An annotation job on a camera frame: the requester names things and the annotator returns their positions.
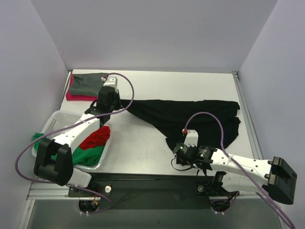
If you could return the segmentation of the black t-shirt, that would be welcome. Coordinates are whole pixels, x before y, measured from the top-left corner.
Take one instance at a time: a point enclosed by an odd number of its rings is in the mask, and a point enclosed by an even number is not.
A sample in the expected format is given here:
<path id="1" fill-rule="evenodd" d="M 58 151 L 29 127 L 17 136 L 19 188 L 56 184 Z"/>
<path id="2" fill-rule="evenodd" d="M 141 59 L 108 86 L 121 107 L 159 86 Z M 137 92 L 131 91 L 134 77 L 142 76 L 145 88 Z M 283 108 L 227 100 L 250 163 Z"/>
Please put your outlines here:
<path id="1" fill-rule="evenodd" d="M 234 101 L 171 101 L 171 100 L 121 100 L 121 105 L 132 115 L 153 125 L 165 137 L 173 150 L 183 142 L 184 127 L 196 130 L 198 145 L 228 147 L 239 135 L 240 106 Z"/>

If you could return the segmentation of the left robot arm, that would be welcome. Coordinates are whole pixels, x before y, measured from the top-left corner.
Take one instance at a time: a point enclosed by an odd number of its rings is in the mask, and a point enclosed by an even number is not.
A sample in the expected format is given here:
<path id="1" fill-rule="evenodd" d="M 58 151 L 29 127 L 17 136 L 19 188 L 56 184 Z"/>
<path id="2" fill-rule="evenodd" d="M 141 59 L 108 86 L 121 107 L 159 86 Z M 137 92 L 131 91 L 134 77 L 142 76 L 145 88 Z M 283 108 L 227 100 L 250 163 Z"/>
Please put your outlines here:
<path id="1" fill-rule="evenodd" d="M 96 105 L 91 105 L 77 121 L 78 126 L 53 139 L 43 138 L 38 146 L 34 175 L 60 186 L 79 186 L 83 195 L 96 192 L 96 184 L 90 174 L 74 167 L 74 150 L 91 133 L 102 127 L 113 111 L 121 107 L 116 86 L 103 86 L 98 93 Z"/>

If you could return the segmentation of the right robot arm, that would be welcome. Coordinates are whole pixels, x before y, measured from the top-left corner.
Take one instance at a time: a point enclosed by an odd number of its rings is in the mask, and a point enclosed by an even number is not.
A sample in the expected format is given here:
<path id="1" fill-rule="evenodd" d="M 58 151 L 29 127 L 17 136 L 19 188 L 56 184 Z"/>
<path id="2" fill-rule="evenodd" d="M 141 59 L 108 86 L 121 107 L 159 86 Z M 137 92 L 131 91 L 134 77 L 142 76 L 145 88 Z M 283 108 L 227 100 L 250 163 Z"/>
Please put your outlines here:
<path id="1" fill-rule="evenodd" d="M 253 159 L 226 155 L 214 147 L 189 147 L 183 143 L 177 143 L 173 154 L 202 171 L 220 172 L 222 178 L 211 183 L 211 189 L 217 195 L 225 191 L 266 192 L 276 202 L 286 205 L 294 203 L 297 173 L 281 157 Z"/>

